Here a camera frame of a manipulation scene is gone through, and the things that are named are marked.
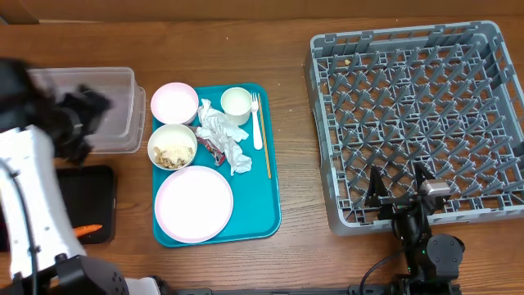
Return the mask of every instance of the bowl with food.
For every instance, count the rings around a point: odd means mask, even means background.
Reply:
[[[189,127],[167,124],[153,132],[147,144],[147,154],[153,165],[174,171],[193,162],[197,145],[197,137]]]

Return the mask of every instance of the wooden table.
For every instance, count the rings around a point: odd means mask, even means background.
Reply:
[[[479,16],[500,25],[524,79],[524,19]],[[282,226],[272,237],[239,243],[168,249],[151,231],[151,135],[147,109],[142,148],[133,155],[90,157],[119,177],[116,236],[88,246],[88,254],[128,277],[160,275],[176,288],[318,288],[359,283],[375,262],[399,245],[391,234],[337,237],[328,228],[318,171],[319,151],[302,64],[312,36],[465,21],[453,18],[211,21],[93,25],[0,26],[0,56],[46,67],[130,66],[147,98],[162,84],[193,86],[256,82],[270,97],[282,203]],[[524,220],[443,225],[434,232],[460,237],[467,247],[460,267],[466,294],[522,294]],[[9,283],[7,254],[1,284]],[[391,263],[369,282],[405,272]]]

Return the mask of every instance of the cable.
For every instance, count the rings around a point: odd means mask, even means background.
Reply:
[[[422,238],[422,232],[424,231],[424,225],[426,224],[426,218],[424,218],[424,205],[420,202],[419,203],[419,210],[420,210],[420,216],[422,217],[421,219],[421,222],[420,224],[418,225],[418,230],[417,230],[417,242],[420,241],[420,239]],[[391,219],[391,228],[393,229],[393,234],[395,235],[395,237],[397,239],[399,239],[398,235],[396,234],[396,228],[395,228],[395,219]],[[392,259],[395,259],[398,255],[408,251],[410,248],[412,247],[416,247],[417,244],[414,244],[414,245],[406,245],[404,247],[402,247],[399,251],[389,255],[388,257],[382,259],[381,261],[377,262],[375,265],[373,265],[369,270],[368,272],[366,273],[366,275],[364,275],[364,277],[362,278],[362,281],[360,281],[360,286],[359,286],[359,293],[360,295],[364,295],[364,285],[366,283],[366,279],[368,279],[368,277],[370,276],[370,274],[372,272],[374,272],[377,268],[379,268],[380,266],[382,266],[383,264],[387,263],[388,261],[392,260]]]
[[[27,205],[25,204],[24,195],[22,193],[22,190],[20,188],[20,184],[16,180],[16,176],[18,176],[17,173],[13,172],[9,165],[0,158],[0,166],[6,171],[6,173],[9,174],[9,177],[11,177],[11,180],[13,184],[15,185],[16,193],[18,194],[18,198],[20,199],[20,204],[22,206],[22,212],[24,213],[24,219],[25,219],[25,230],[27,232],[27,239],[29,240],[29,253],[31,253],[31,269],[33,271],[33,274],[31,274],[31,278],[33,280],[33,295],[38,294],[38,285],[37,285],[37,273],[38,273],[38,261],[37,261],[37,253],[38,249],[34,246],[34,237],[33,237],[33,230],[31,228],[30,220],[29,220],[29,210],[27,210]]]
[[[368,279],[368,277],[370,276],[370,274],[372,272],[374,272],[377,268],[379,268],[380,266],[382,266],[383,264],[387,263],[388,261],[391,261],[393,259],[395,259],[398,255],[404,253],[406,250],[408,250],[407,247],[402,247],[402,249],[400,249],[399,251],[389,255],[388,257],[382,259],[381,261],[377,262],[375,265],[373,265],[369,270],[368,272],[366,273],[366,275],[364,275],[364,277],[362,278],[362,281],[360,281],[360,287],[359,287],[359,292],[360,292],[360,295],[364,295],[364,285],[366,284],[366,279]]]

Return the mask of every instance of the crumpled napkin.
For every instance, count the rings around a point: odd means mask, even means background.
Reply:
[[[211,107],[211,101],[202,99],[202,105],[198,107],[198,120],[201,127],[196,129],[196,135],[210,140],[221,152],[231,165],[231,176],[251,170],[251,158],[242,154],[238,142],[246,139],[249,134],[238,128],[221,111]]]

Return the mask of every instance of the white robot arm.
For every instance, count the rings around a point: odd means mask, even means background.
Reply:
[[[0,293],[163,295],[158,279],[125,279],[111,263],[86,256],[58,187],[52,159],[82,163],[91,151],[84,137],[110,102],[80,85],[56,104],[26,70],[23,61],[0,58],[0,198],[13,279]]]

